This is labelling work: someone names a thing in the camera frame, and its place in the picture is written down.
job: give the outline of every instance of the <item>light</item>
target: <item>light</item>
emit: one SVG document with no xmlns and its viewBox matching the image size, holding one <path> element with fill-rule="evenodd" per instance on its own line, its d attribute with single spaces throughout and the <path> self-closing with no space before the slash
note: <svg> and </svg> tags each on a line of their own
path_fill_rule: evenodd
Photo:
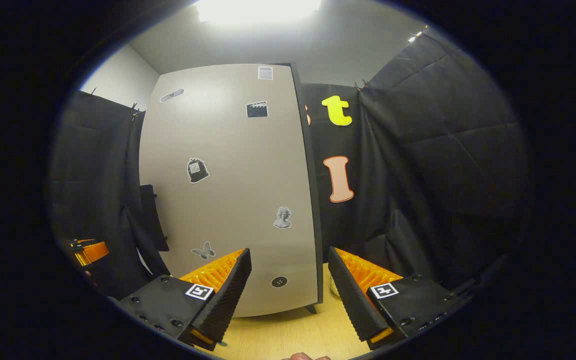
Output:
<svg viewBox="0 0 576 360">
<path fill-rule="evenodd" d="M 322 0 L 199 0 L 199 21 L 250 24 L 290 21 L 308 16 Z"/>
</svg>

